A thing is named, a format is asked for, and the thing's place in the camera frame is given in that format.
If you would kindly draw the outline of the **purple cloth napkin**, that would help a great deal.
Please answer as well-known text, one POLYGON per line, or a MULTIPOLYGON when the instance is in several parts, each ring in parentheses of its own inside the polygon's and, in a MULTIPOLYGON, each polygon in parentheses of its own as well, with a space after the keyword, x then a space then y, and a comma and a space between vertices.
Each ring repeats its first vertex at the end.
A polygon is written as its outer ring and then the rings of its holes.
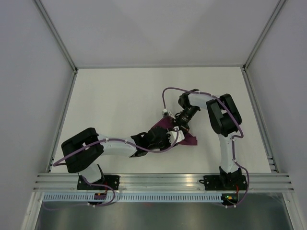
MULTIPOLYGON (((160 119, 155 125, 153 125, 152 128, 162 127, 164 129, 167 129, 168 131, 173 131, 175 126, 176 124, 174 118, 170 116, 165 116, 162 119, 160 119)), ((179 142, 180 145, 186 145, 186 146, 198 145, 198 141, 195 136, 191 135, 189 132, 186 132, 185 129, 180 128, 180 130, 183 131, 184 135, 184 139, 179 142)))

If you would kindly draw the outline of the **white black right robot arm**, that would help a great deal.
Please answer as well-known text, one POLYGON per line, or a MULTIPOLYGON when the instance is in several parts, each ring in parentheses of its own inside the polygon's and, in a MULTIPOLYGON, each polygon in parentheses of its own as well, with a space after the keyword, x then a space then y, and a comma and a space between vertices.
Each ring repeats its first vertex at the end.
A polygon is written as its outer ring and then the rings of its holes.
POLYGON ((246 177, 242 169, 234 160, 234 138, 239 134, 239 126, 242 123, 241 115, 229 94, 224 94, 213 99, 208 95, 199 93, 183 93, 178 100, 183 110, 175 115, 174 124, 178 126, 185 135, 185 140, 190 144, 196 142, 196 138, 190 133, 189 122, 193 116, 205 109, 213 131, 218 135, 221 163, 219 175, 208 175, 200 179, 205 190, 238 191, 247 189, 246 177))

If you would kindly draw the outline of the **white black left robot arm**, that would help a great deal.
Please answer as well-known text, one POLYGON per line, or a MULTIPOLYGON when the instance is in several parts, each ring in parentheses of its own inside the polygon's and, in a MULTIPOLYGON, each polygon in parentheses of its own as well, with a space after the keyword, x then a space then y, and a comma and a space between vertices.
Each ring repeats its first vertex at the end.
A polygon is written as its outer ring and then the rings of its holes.
POLYGON ((100 137, 90 127, 62 143, 63 158, 54 166, 65 163, 69 173, 78 173, 93 189, 99 190, 105 184, 102 169, 95 163, 99 157, 138 158, 147 153, 163 153, 181 140, 179 127, 169 130, 158 126, 128 138, 100 137))

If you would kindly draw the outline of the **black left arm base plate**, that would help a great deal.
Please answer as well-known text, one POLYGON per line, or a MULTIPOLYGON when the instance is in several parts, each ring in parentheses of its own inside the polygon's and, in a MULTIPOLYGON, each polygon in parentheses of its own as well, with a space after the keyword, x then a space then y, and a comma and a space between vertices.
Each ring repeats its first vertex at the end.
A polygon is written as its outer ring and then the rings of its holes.
POLYGON ((81 175, 79 175, 77 182, 77 190, 109 190, 108 187, 101 186, 107 185, 113 190, 117 191, 120 184, 119 175, 104 175, 104 177, 97 182, 94 182, 93 185, 88 184, 81 175))

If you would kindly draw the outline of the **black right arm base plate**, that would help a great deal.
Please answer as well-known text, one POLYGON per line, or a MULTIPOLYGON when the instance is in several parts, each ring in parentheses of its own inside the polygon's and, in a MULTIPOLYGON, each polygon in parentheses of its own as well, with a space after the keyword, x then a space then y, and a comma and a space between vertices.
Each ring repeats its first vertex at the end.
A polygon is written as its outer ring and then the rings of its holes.
POLYGON ((248 183, 244 175, 237 178, 223 178, 220 175, 207 175, 199 180, 206 191, 244 191, 248 183))

